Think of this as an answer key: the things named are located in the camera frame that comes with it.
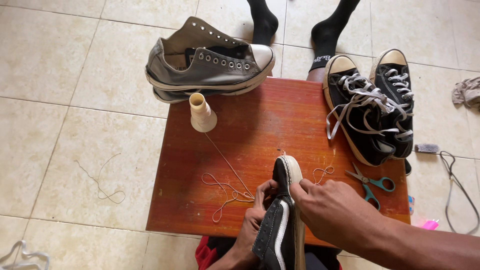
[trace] tiled floor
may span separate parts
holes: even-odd
[[[338,0],[267,3],[279,20],[273,75],[303,80],[313,59],[310,29]],[[478,207],[480,113],[453,106],[450,91],[480,75],[479,13],[480,0],[361,0],[337,47],[363,74],[381,51],[405,52],[415,143],[463,157],[455,171]],[[153,97],[143,68],[155,40],[191,15],[252,38],[246,0],[0,0],[0,256],[25,239],[28,250],[51,255],[51,270],[196,268],[198,236],[144,230],[168,105]],[[97,198],[74,160],[125,200]],[[440,219],[449,231],[439,157],[409,160],[412,224]],[[472,215],[455,189],[453,224],[466,232]],[[346,252],[339,260],[346,270],[382,269]]]

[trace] scissor blade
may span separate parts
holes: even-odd
[[[362,179],[362,176],[360,176],[360,175],[358,175],[358,174],[356,174],[356,173],[352,173],[352,172],[350,172],[350,171],[347,171],[347,170],[345,170],[345,171],[346,171],[346,172],[348,172],[348,173],[350,173],[351,175],[355,176],[355,178],[357,178],[358,180],[360,180],[360,181],[361,181],[361,179]]]
[[[360,170],[357,168],[357,166],[355,165],[355,163],[353,163],[353,167],[355,167],[355,170],[357,171],[357,174],[360,176],[360,179],[363,177],[363,174],[360,172]]]

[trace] pink object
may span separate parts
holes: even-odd
[[[438,227],[438,220],[427,221],[422,226],[423,229],[427,229],[427,230],[435,230],[437,227]]]

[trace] orange wooden surface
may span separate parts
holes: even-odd
[[[217,126],[208,135],[253,194],[258,185],[272,177],[275,159],[281,155],[278,149],[282,149],[295,157],[304,178],[313,180],[314,169],[333,165],[335,172],[326,175],[325,180],[343,181],[365,196],[360,181],[345,173],[345,170],[355,171],[354,161],[367,177],[378,180],[386,176],[394,180],[393,192],[369,186],[381,204],[382,214],[410,223],[403,161],[389,160],[376,168],[363,165],[354,157],[341,129],[329,143],[325,119],[330,110],[323,97],[322,84],[267,78],[244,95],[218,95],[206,100],[218,116]],[[224,207],[220,222],[213,223],[212,214],[225,202],[226,196],[219,185],[202,182],[204,172],[245,191],[205,134],[192,128],[189,103],[172,104],[146,229],[236,237],[243,214],[252,204],[231,202]],[[315,176],[319,179],[321,172],[317,171]],[[205,180],[214,182],[208,176]],[[305,242],[328,245],[309,230]]]

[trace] black sock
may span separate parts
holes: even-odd
[[[278,20],[268,9],[265,0],[247,0],[253,19],[252,44],[270,46],[270,40],[278,28]]]
[[[315,59],[310,71],[325,67],[328,60],[335,55],[338,37],[347,25],[350,15],[359,2],[360,0],[340,0],[333,14],[312,28],[312,40],[315,43]]]

